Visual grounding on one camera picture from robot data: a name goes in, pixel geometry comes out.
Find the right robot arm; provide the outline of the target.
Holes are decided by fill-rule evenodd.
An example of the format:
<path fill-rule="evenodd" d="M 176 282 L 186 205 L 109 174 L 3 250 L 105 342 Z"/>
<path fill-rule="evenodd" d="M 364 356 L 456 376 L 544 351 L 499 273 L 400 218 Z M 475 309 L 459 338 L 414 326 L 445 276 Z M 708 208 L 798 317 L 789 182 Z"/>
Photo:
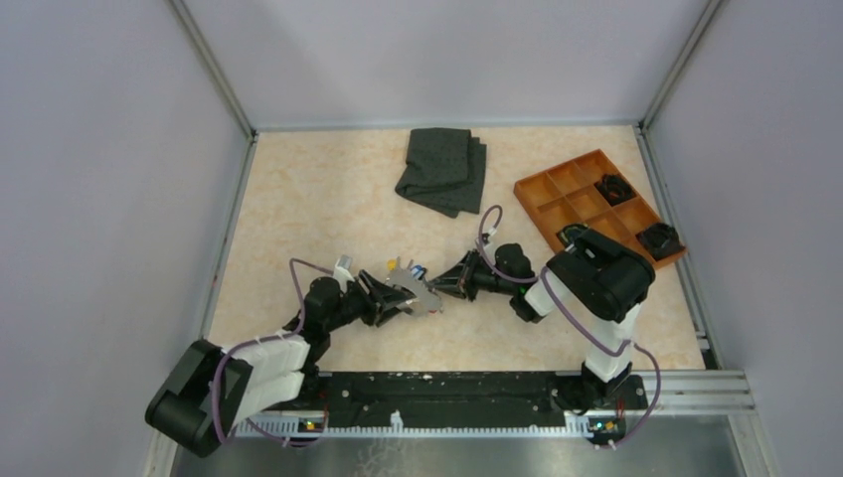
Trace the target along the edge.
<path fill-rule="evenodd" d="M 433 279 L 433 289 L 468 301 L 481 291 L 505 295 L 527 323 L 561 312 L 590 348 L 574 382 L 559 386 L 559 405 L 578 414 L 611 408 L 631 373 L 635 323 L 655 280 L 654 268 L 593 229 L 578 233 L 540 270 L 518 243 L 490 243 L 491 235 L 481 234 L 473 250 Z"/>

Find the metal key holder plate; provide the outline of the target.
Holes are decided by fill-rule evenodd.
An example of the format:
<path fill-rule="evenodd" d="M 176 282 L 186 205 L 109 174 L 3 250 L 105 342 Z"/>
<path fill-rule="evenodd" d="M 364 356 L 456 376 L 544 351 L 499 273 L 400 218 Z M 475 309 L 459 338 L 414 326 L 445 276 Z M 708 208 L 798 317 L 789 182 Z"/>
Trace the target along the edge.
<path fill-rule="evenodd" d="M 403 268 L 391 270 L 387 276 L 387 284 L 393 288 L 402 289 L 411 295 L 410 298 L 403 299 L 399 305 L 404 313 L 420 317 L 441 311 L 440 297 L 422 279 L 413 276 L 410 271 Z"/>

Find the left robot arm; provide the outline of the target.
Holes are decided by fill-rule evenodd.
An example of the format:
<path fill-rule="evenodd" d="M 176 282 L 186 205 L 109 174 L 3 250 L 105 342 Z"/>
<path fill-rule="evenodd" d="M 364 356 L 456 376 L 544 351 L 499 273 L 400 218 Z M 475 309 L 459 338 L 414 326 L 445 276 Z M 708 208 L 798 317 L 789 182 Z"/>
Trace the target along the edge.
<path fill-rule="evenodd" d="M 235 428 L 279 402 L 315 405 L 316 363 L 334 330 L 357 320 L 378 326 L 430 287 L 419 273 L 396 270 L 382 282 L 367 271 L 314 279 L 299 310 L 279 331 L 231 348 L 193 342 L 156 392 L 145 422 L 199 457 L 226 443 Z"/>

